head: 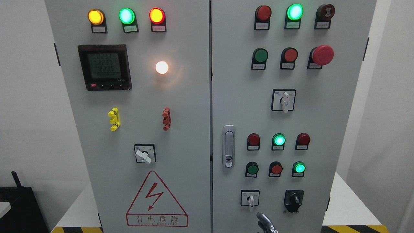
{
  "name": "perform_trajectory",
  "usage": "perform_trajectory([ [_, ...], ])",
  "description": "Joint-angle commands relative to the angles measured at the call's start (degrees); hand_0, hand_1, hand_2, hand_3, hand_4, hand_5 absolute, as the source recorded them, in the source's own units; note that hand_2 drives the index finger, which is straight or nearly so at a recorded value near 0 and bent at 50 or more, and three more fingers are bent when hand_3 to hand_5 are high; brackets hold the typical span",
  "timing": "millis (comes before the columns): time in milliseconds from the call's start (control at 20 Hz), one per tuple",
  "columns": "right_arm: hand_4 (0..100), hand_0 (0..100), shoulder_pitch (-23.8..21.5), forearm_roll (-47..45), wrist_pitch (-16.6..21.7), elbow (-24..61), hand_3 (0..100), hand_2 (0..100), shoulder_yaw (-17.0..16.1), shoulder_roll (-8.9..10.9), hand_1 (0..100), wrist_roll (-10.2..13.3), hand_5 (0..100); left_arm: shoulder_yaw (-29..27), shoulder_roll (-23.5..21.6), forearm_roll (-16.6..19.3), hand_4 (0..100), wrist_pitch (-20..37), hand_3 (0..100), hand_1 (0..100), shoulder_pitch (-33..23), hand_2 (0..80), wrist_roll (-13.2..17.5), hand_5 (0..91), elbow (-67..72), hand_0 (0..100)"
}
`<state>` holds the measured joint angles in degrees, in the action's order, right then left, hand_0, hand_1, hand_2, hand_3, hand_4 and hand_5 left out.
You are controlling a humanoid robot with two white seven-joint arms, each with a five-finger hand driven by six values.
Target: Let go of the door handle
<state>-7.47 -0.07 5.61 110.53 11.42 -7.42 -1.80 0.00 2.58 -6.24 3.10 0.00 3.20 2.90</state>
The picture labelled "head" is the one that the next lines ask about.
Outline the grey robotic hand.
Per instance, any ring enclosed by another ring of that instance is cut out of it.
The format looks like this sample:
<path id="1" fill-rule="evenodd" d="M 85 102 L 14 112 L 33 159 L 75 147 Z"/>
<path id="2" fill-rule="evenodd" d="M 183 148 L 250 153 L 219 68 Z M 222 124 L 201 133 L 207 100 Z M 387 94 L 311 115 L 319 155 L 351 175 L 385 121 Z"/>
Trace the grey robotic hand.
<path id="1" fill-rule="evenodd" d="M 278 233 L 272 221 L 265 214 L 257 212 L 256 217 L 259 219 L 258 226 L 264 233 Z"/>

